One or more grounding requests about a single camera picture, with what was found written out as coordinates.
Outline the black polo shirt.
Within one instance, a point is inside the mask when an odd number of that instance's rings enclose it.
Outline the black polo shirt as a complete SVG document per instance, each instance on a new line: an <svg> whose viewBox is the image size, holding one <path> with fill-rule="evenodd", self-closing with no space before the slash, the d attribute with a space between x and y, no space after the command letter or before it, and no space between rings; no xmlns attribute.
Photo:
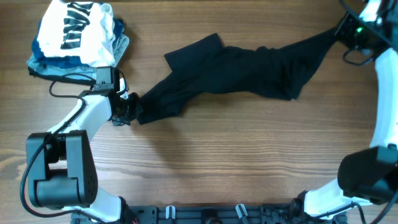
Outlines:
<svg viewBox="0 0 398 224"><path fill-rule="evenodd" d="M145 93L139 124L178 116L201 93L251 92L295 100L336 42L330 29L279 49L223 45L218 34L164 55L171 73Z"/></svg>

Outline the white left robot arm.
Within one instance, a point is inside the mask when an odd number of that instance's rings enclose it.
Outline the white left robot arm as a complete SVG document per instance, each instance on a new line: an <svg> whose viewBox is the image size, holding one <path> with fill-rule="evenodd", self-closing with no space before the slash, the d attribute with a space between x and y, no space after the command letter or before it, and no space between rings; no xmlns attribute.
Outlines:
<svg viewBox="0 0 398 224"><path fill-rule="evenodd" d="M134 95L127 95L125 78L97 80L75 96L77 104L56 126L32 133L26 141L27 167L20 200L40 218L81 215L95 223L139 223L120 196L99 186L90 141L107 121L124 124Z"/></svg>

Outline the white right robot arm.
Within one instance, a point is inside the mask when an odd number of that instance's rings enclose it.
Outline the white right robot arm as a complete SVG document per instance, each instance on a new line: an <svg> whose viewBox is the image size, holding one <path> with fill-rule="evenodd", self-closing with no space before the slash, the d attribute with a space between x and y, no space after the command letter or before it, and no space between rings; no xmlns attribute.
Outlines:
<svg viewBox="0 0 398 224"><path fill-rule="evenodd" d="M360 13L340 1L346 15L335 33L349 51L371 51L377 75L377 117L369 149L346 156L337 178L292 200L289 220L333 221L357 208L383 205L373 220L380 223L397 203L397 1L365 1Z"/></svg>

